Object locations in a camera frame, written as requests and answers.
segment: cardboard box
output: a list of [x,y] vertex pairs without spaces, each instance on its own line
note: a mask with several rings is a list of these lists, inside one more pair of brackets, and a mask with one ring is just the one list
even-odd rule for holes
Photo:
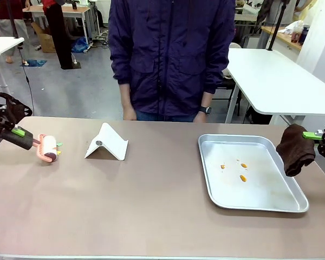
[[48,28],[46,30],[42,30],[42,28],[38,26],[38,24],[35,22],[31,23],[31,26],[37,34],[42,51],[44,53],[55,53],[56,51],[54,47],[54,42]]

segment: drawstring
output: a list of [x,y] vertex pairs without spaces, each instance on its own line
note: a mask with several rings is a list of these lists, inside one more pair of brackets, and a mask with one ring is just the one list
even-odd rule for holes
[[146,18],[146,22],[148,22],[148,20],[150,19],[150,10],[151,10],[151,0],[148,0],[148,12],[147,12],[147,18]]
[[186,46],[186,43],[189,40],[189,27],[190,27],[190,17],[191,17],[191,13],[192,13],[192,0],[189,0],[189,5],[188,5],[188,20],[187,20],[187,25],[186,25],[186,36],[184,38],[184,42],[183,42],[183,47]]

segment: green tab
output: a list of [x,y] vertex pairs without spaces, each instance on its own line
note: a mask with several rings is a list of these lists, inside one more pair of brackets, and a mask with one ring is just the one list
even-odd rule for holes
[[17,127],[13,128],[11,130],[11,132],[13,132],[16,135],[19,135],[20,137],[24,137],[25,136],[25,132]]
[[303,138],[305,139],[312,139],[312,140],[321,140],[321,136],[315,135],[315,133],[312,132],[303,132]]

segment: person's left hand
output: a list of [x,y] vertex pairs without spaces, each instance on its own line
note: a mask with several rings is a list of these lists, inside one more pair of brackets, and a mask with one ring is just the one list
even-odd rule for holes
[[27,1],[25,2],[25,10],[26,10],[26,11],[29,11],[29,10],[30,10],[30,2],[29,2],[29,0],[27,0]]
[[195,116],[194,123],[206,123],[207,122],[207,116],[206,113],[199,111],[197,115]]

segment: white stand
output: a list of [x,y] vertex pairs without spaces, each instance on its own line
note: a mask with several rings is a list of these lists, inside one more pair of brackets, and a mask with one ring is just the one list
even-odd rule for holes
[[85,158],[91,155],[100,146],[103,146],[118,160],[123,161],[125,159],[128,143],[129,141],[125,141],[120,137],[108,123],[103,123],[99,134],[90,143]]

